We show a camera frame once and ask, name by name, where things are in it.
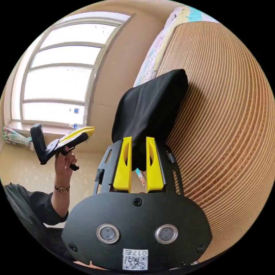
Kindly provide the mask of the person's left hand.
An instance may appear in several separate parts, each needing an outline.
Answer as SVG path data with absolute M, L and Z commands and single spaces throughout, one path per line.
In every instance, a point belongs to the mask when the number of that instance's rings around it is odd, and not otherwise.
M 55 155 L 55 186 L 56 187 L 70 187 L 70 179 L 73 173 L 73 170 L 70 168 L 70 165 L 76 164 L 77 158 L 72 153 L 69 152 L 69 147 L 64 147 L 66 155 L 58 153 Z

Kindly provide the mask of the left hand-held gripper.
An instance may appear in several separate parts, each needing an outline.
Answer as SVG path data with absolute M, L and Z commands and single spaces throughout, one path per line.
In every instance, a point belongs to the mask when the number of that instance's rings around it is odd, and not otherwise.
M 69 134 L 60 139 L 52 141 L 43 151 L 40 156 L 40 164 L 45 165 L 56 154 L 61 153 L 66 155 L 64 147 L 69 147 L 69 152 L 73 151 L 75 147 L 87 141 L 95 132 L 95 127 L 85 126 L 74 129 Z

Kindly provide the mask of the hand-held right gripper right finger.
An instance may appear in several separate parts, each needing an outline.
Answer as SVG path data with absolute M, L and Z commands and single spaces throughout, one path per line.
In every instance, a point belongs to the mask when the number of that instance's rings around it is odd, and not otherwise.
M 165 186 L 161 155 L 153 137 L 146 137 L 147 192 L 162 192 Z

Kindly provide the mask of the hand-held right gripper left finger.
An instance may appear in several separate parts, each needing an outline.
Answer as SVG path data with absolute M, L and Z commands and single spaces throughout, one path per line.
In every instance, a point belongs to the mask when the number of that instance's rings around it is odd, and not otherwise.
M 132 175 L 132 137 L 122 140 L 121 150 L 117 162 L 117 169 L 113 181 L 116 191 L 130 192 Z

